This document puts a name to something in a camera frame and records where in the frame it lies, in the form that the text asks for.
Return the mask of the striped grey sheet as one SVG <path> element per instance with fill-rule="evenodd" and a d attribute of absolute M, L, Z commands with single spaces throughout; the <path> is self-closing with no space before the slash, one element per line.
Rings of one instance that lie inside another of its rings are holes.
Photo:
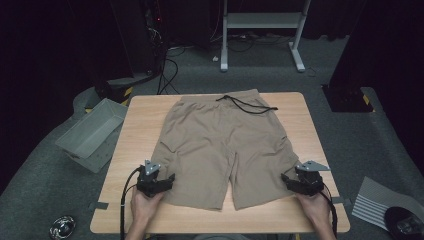
<path fill-rule="evenodd" d="M 391 207 L 400 207 L 424 223 L 424 206 L 414 198 L 397 193 L 365 177 L 356 197 L 352 215 L 386 230 L 384 216 Z"/>

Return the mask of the khaki shorts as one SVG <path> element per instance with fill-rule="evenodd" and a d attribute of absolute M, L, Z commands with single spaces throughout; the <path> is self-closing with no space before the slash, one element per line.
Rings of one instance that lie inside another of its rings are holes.
<path fill-rule="evenodd" d="M 167 113 L 152 154 L 161 179 L 175 174 L 166 203 L 219 210 L 231 189 L 239 210 L 292 194 L 281 173 L 295 178 L 299 158 L 277 110 L 248 114 L 229 100 L 218 101 L 223 95 L 272 107 L 255 89 L 181 97 Z"/>

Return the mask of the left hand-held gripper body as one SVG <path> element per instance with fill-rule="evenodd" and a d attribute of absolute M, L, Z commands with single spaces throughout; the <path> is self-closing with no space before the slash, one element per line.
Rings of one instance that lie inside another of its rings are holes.
<path fill-rule="evenodd" d="M 164 182 L 163 180 L 157 180 L 160 167 L 160 164 L 152 163 L 150 160 L 145 160 L 145 164 L 140 166 L 136 188 L 149 198 L 158 194 L 156 190 L 157 183 Z"/>

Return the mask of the person's right hand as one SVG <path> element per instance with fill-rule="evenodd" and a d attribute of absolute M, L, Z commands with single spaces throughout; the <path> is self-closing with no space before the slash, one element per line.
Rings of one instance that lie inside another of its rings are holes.
<path fill-rule="evenodd" d="M 324 192 L 317 193 L 314 196 L 296 193 L 296 198 L 316 230 L 331 228 L 330 206 L 328 196 Z"/>

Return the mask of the person's left hand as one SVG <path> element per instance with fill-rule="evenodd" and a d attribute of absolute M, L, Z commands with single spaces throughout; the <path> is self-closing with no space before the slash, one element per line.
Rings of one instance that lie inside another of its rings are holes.
<path fill-rule="evenodd" d="M 141 191 L 137 189 L 133 190 L 131 199 L 133 221 L 130 226 L 130 232 L 141 234 L 145 231 L 149 222 L 155 216 L 162 197 L 163 193 L 158 193 L 154 197 L 149 198 Z"/>

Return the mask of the shiny silver object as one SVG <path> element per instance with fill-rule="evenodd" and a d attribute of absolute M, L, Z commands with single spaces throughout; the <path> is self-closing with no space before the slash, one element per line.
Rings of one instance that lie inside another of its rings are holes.
<path fill-rule="evenodd" d="M 49 229 L 51 240 L 65 240 L 72 235 L 76 228 L 76 221 L 70 215 L 61 216 L 56 219 Z"/>

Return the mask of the white metal stand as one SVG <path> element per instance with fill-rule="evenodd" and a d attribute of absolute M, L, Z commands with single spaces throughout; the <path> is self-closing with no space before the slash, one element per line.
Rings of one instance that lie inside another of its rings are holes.
<path fill-rule="evenodd" d="M 303 33 L 312 0 L 304 0 L 303 10 L 293 13 L 233 13 L 228 12 L 228 0 L 223 0 L 222 47 L 220 70 L 228 70 L 228 30 L 229 29 L 295 29 L 293 41 L 288 43 L 297 71 L 306 71 L 298 46 Z"/>

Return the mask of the black drawstring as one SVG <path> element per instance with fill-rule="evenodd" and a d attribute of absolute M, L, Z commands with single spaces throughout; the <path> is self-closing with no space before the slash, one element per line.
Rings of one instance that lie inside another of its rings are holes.
<path fill-rule="evenodd" d="M 229 100 L 243 112 L 253 115 L 264 114 L 269 111 L 277 110 L 277 107 L 250 104 L 230 95 L 223 95 L 222 97 L 218 98 L 218 101 L 223 100 Z"/>

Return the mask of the grey plastic bin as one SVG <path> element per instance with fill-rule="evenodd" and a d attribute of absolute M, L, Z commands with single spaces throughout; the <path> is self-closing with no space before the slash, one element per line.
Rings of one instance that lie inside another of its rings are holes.
<path fill-rule="evenodd" d="M 113 156 L 128 108 L 103 99 L 57 141 L 73 161 L 98 173 Z"/>

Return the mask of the black equipment stand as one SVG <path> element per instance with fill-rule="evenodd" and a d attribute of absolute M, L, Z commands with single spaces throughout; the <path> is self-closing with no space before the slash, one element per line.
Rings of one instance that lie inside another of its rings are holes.
<path fill-rule="evenodd" d="M 163 72 L 167 49 L 157 0 L 109 0 L 123 47 L 125 70 L 95 87 L 100 99 L 123 103 L 135 85 Z"/>

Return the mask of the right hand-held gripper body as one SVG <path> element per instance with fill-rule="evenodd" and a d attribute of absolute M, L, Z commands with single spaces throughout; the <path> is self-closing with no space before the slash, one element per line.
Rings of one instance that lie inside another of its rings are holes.
<path fill-rule="evenodd" d="M 324 189 L 321 171 L 329 171 L 328 166 L 309 160 L 295 167 L 299 182 L 295 192 L 303 195 L 313 196 Z"/>

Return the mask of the black round object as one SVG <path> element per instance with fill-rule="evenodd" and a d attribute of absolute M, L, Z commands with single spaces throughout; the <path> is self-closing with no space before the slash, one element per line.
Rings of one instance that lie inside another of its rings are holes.
<path fill-rule="evenodd" d="M 424 222 L 405 208 L 388 208 L 384 222 L 394 240 L 424 240 Z"/>

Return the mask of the black base block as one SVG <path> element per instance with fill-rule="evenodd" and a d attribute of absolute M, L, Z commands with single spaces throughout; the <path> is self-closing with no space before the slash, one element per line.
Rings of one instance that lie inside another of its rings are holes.
<path fill-rule="evenodd" d="M 321 88 L 333 112 L 369 113 L 374 111 L 369 98 L 360 88 L 337 88 L 330 85 L 322 85 Z"/>

